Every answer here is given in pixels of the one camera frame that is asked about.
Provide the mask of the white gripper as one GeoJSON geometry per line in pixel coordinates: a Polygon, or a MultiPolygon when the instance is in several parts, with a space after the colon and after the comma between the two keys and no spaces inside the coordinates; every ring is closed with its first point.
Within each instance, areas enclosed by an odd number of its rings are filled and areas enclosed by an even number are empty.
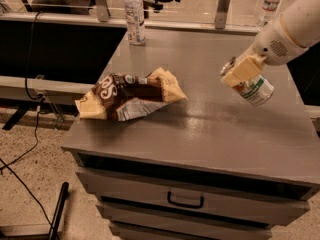
{"type": "Polygon", "coordinates": [[[223,65],[221,82],[234,87],[260,75],[264,64],[282,65],[302,55],[308,50],[306,27],[304,17],[278,16],[257,34],[252,46],[223,65]]]}

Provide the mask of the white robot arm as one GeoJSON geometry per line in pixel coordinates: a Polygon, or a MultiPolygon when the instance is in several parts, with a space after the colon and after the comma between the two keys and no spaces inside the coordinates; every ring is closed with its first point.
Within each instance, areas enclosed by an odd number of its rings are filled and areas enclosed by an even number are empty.
{"type": "Polygon", "coordinates": [[[260,75],[265,65],[284,65],[320,41],[320,0],[296,0],[261,29],[253,43],[221,70],[230,87],[260,75]]]}

